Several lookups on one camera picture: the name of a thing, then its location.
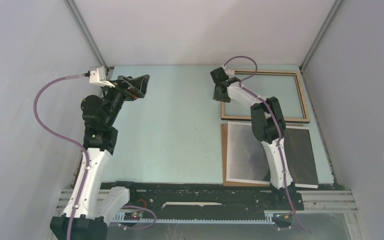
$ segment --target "wire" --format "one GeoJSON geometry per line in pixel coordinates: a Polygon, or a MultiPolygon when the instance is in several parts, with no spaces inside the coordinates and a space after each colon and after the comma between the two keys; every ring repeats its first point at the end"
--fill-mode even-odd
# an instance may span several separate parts
{"type": "MultiPolygon", "coordinates": [[[[63,80],[69,80],[69,79],[78,79],[78,78],[82,78],[82,77],[86,77],[87,76],[87,73],[85,74],[79,74],[79,75],[73,75],[73,76],[65,76],[65,77],[61,77],[61,78],[58,78],[58,79],[55,79],[51,82],[49,82],[48,84],[46,84],[44,87],[42,87],[39,92],[37,93],[36,97],[34,98],[34,102],[33,102],[33,112],[34,112],[34,117],[36,118],[36,121],[39,123],[40,126],[42,126],[42,128],[44,128],[46,131],[48,131],[49,133],[51,133],[52,135],[54,136],[57,136],[58,138],[60,139],[64,139],[70,143],[73,143],[75,144],[76,146],[78,146],[81,151],[84,153],[84,156],[86,158],[86,167],[89,166],[89,160],[90,160],[90,157],[89,157],[89,153],[88,151],[86,150],[86,148],[79,142],[71,139],[71,138],[68,138],[66,136],[63,136],[61,134],[58,134],[56,132],[54,132],[53,130],[51,130],[49,127],[47,127],[42,121],[41,119],[39,118],[39,115],[38,115],[38,100],[39,100],[39,97],[41,96],[41,94],[51,85],[53,84],[56,84],[58,82],[61,82],[63,80]]],[[[81,183],[80,183],[80,187],[78,189],[78,192],[77,192],[77,196],[75,197],[75,201],[74,201],[74,204],[73,204],[73,207],[72,207],[72,211],[71,211],[71,215],[70,215],[70,219],[68,221],[68,228],[67,228],[67,240],[70,240],[71,239],[71,232],[72,232],[72,226],[73,226],[73,220],[74,220],[74,215],[76,213],[76,205],[79,204],[79,200],[80,200],[80,196],[81,196],[81,193],[82,193],[82,190],[83,190],[83,187],[85,185],[85,181],[86,181],[86,177],[88,175],[88,169],[86,168],[84,170],[84,174],[83,174],[83,178],[81,179],[81,183]]]]}
{"type": "Polygon", "coordinates": [[[249,75],[249,76],[247,76],[247,77],[244,77],[244,78],[242,78],[242,80],[239,81],[239,87],[242,88],[242,82],[243,82],[243,81],[245,81],[245,80],[247,80],[247,79],[250,79],[250,78],[254,77],[254,76],[257,74],[257,71],[258,71],[258,65],[257,65],[256,61],[254,61],[254,59],[250,58],[249,56],[234,56],[234,57],[232,57],[231,59],[227,60],[227,61],[223,64],[223,66],[226,67],[226,65],[227,65],[230,61],[232,61],[233,59],[248,59],[248,60],[251,60],[251,62],[255,65],[255,71],[254,71],[251,75],[249,75]]]}
{"type": "Polygon", "coordinates": [[[132,230],[142,230],[142,229],[147,229],[149,227],[151,227],[152,225],[154,225],[157,221],[157,215],[155,214],[155,212],[153,212],[152,210],[150,209],[147,209],[147,208],[144,208],[144,207],[141,207],[141,206],[133,206],[133,205],[124,205],[122,207],[122,209],[139,209],[139,210],[142,210],[142,211],[147,211],[148,213],[152,214],[153,216],[153,221],[146,225],[146,226],[141,226],[141,227],[132,227],[132,226],[125,226],[121,223],[114,223],[114,224],[110,224],[108,227],[115,227],[115,226],[123,226],[124,228],[126,229],[132,229],[132,230]]]}
{"type": "Polygon", "coordinates": [[[287,182],[286,182],[286,164],[285,164],[285,159],[284,159],[284,155],[282,153],[282,148],[281,148],[281,140],[284,136],[282,136],[282,132],[281,132],[281,128],[279,127],[279,124],[278,124],[278,121],[276,120],[276,117],[275,115],[273,114],[273,111],[272,109],[270,108],[269,104],[266,102],[265,99],[263,99],[262,97],[260,97],[258,94],[256,94],[255,92],[249,90],[248,88],[246,88],[245,86],[241,85],[241,83],[243,81],[245,81],[246,79],[250,79],[251,77],[253,77],[256,73],[257,73],[257,70],[258,70],[258,67],[257,67],[257,63],[256,61],[254,61],[252,58],[248,57],[248,56],[234,56],[232,57],[231,59],[227,60],[227,62],[224,64],[224,66],[226,66],[226,64],[228,62],[230,62],[231,60],[233,59],[236,59],[236,58],[245,58],[245,59],[249,59],[251,60],[254,64],[255,64],[255,71],[254,71],[254,74],[251,75],[251,76],[248,76],[244,79],[242,79],[240,82],[239,82],[239,87],[241,89],[243,89],[245,92],[247,92],[248,94],[250,94],[251,96],[253,96],[254,98],[257,98],[258,100],[260,100],[264,105],[265,107],[267,108],[268,112],[270,113],[271,115],[271,118],[273,119],[273,122],[274,122],[274,125],[276,127],[276,130],[277,130],[277,134],[279,135],[279,138],[277,139],[277,143],[276,143],[276,147],[277,149],[279,150],[279,154],[280,154],[280,159],[281,159],[281,162],[282,162],[282,169],[283,169],[283,184],[284,184],[284,188],[286,190],[286,196],[287,196],[287,200],[289,201],[289,205],[290,205],[290,208],[292,209],[292,212],[293,212],[293,215],[295,215],[296,217],[296,220],[298,221],[299,225],[301,225],[301,228],[302,230],[306,231],[307,233],[309,234],[312,234],[312,232],[310,230],[308,230],[304,224],[301,222],[301,219],[298,217],[297,215],[297,211],[295,210],[295,207],[294,207],[294,203],[292,202],[292,199],[291,199],[291,195],[289,194],[289,190],[288,190],[288,187],[287,187],[287,182]]]}

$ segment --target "picture frame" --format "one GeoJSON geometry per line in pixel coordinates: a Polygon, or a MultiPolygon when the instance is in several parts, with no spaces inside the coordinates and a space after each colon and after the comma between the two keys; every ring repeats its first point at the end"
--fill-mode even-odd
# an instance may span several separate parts
{"type": "MultiPolygon", "coordinates": [[[[235,75],[251,75],[254,73],[251,69],[234,69],[235,75]]],[[[308,124],[310,123],[310,113],[307,106],[307,100],[302,86],[301,74],[299,71],[281,71],[281,70],[258,70],[256,75],[266,76],[290,76],[294,77],[296,91],[301,106],[302,118],[285,117],[286,123],[308,124]]],[[[236,116],[226,114],[226,103],[221,102],[221,120],[228,121],[251,121],[250,116],[236,116]]]]}

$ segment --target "light blue tabletop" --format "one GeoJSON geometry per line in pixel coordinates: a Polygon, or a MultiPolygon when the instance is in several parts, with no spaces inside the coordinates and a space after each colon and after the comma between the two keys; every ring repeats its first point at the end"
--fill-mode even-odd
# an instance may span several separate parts
{"type": "MultiPolygon", "coordinates": [[[[118,129],[117,145],[103,175],[104,182],[223,182],[221,123],[226,121],[221,120],[220,102],[213,100],[214,83],[210,76],[217,67],[115,67],[113,80],[117,76],[135,78],[145,74],[150,75],[150,80],[146,97],[125,102],[118,114],[114,123],[118,129]]],[[[259,68],[298,71],[295,65],[259,68]]],[[[333,178],[312,111],[310,118],[311,122],[304,125],[310,131],[318,180],[330,184],[333,178]]]]}

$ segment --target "purple cable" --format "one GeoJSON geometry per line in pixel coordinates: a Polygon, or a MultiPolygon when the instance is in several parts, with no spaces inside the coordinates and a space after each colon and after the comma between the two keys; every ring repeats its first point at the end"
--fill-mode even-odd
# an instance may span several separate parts
{"type": "MultiPolygon", "coordinates": [[[[77,78],[82,78],[82,77],[86,77],[86,74],[79,74],[79,75],[73,75],[73,76],[65,76],[65,77],[61,77],[61,78],[58,78],[58,79],[55,79],[51,82],[49,82],[48,84],[46,84],[44,87],[42,87],[39,92],[37,93],[36,97],[34,98],[34,102],[33,102],[33,112],[34,112],[34,117],[36,118],[36,121],[42,126],[42,128],[44,128],[46,131],[48,131],[49,133],[51,133],[52,135],[54,136],[57,136],[58,138],[60,139],[64,139],[70,143],[73,143],[75,144],[76,146],[78,146],[81,151],[84,153],[85,157],[86,157],[86,167],[89,166],[89,153],[88,151],[86,150],[86,148],[80,144],[79,142],[71,139],[71,138],[68,138],[66,136],[63,136],[61,134],[58,134],[54,131],[52,131],[49,127],[47,127],[42,121],[41,119],[39,118],[39,115],[38,115],[38,100],[39,100],[39,97],[41,96],[41,94],[51,85],[55,84],[55,83],[58,83],[60,81],[63,81],[63,80],[68,80],[68,79],[77,79],[77,78]]],[[[71,212],[71,215],[70,215],[70,219],[68,221],[68,228],[67,228],[67,240],[70,240],[71,239],[71,233],[72,233],[72,226],[73,226],[73,219],[74,219],[74,214],[76,213],[76,208],[75,208],[75,205],[78,205],[79,204],[79,200],[80,200],[80,195],[82,193],[82,190],[83,190],[83,187],[85,185],[85,181],[86,181],[86,176],[88,175],[88,169],[86,168],[84,170],[84,174],[83,174],[83,178],[81,179],[81,183],[80,183],[80,187],[78,189],[78,192],[77,192],[77,196],[75,197],[75,201],[74,201],[74,204],[73,204],[73,208],[72,208],[72,212],[71,212]]]]}
{"type": "Polygon", "coordinates": [[[153,221],[146,225],[146,226],[141,226],[141,227],[131,227],[131,226],[125,226],[121,223],[114,223],[114,224],[110,224],[108,227],[115,227],[115,226],[119,226],[119,225],[122,225],[124,228],[126,229],[132,229],[132,230],[142,230],[142,229],[147,229],[149,227],[151,227],[152,225],[155,224],[155,222],[157,221],[157,215],[155,214],[155,212],[153,212],[152,210],[148,209],[148,208],[144,208],[144,207],[141,207],[141,206],[133,206],[133,205],[124,205],[122,207],[122,209],[139,209],[139,210],[143,210],[143,211],[147,211],[148,213],[152,214],[153,216],[153,221]]]}
{"type": "Polygon", "coordinates": [[[281,162],[282,162],[282,168],[283,168],[283,184],[284,184],[284,187],[285,187],[285,190],[286,190],[286,196],[287,196],[287,200],[289,201],[289,205],[290,205],[290,208],[292,209],[293,211],[293,215],[295,215],[296,217],[296,220],[298,221],[298,223],[301,225],[301,228],[302,230],[306,231],[307,233],[309,234],[312,234],[312,232],[310,230],[308,230],[304,224],[301,222],[301,219],[298,217],[297,215],[297,211],[295,210],[295,207],[292,203],[292,199],[291,199],[291,196],[289,194],[289,190],[288,190],[288,187],[287,187],[287,182],[286,182],[286,164],[285,164],[285,159],[284,159],[284,155],[282,154],[282,149],[281,149],[281,146],[280,146],[280,143],[281,143],[281,140],[283,138],[282,136],[282,132],[281,132],[281,128],[279,127],[279,124],[278,124],[278,121],[276,120],[276,117],[275,115],[273,114],[273,111],[272,109],[270,108],[269,104],[266,102],[265,99],[259,97],[255,92],[249,90],[248,88],[246,88],[245,86],[243,86],[241,83],[249,78],[252,78],[256,73],[257,73],[257,70],[258,70],[258,67],[257,67],[257,63],[256,61],[254,61],[252,58],[248,57],[248,56],[234,56],[232,57],[231,59],[227,60],[227,62],[224,64],[224,66],[226,66],[226,64],[228,64],[228,62],[230,62],[231,60],[233,59],[236,59],[236,58],[245,58],[245,59],[249,59],[251,60],[254,64],[255,64],[255,71],[252,75],[248,76],[248,77],[245,77],[244,79],[242,79],[240,82],[239,82],[239,87],[241,89],[243,89],[245,92],[249,93],[251,96],[253,96],[254,98],[257,98],[258,100],[260,100],[264,105],[265,107],[268,109],[268,112],[270,113],[270,116],[271,118],[273,119],[273,122],[274,122],[274,125],[276,126],[276,130],[277,130],[277,134],[279,135],[279,138],[277,139],[277,144],[276,144],[276,147],[277,149],[279,150],[279,154],[280,154],[280,159],[281,159],[281,162]]]}
{"type": "Polygon", "coordinates": [[[245,80],[247,80],[247,79],[250,79],[250,78],[254,77],[254,76],[257,74],[257,71],[258,71],[258,65],[257,65],[256,61],[254,61],[254,59],[250,58],[249,56],[234,56],[234,57],[232,57],[231,59],[227,60],[227,61],[223,64],[223,66],[226,66],[226,65],[227,65],[230,61],[232,61],[233,59],[248,59],[248,60],[251,60],[252,63],[254,63],[254,65],[255,65],[255,71],[254,71],[251,75],[249,75],[249,76],[247,76],[247,77],[244,77],[242,80],[239,81],[239,87],[242,88],[242,82],[243,82],[243,81],[245,81],[245,80]]]}

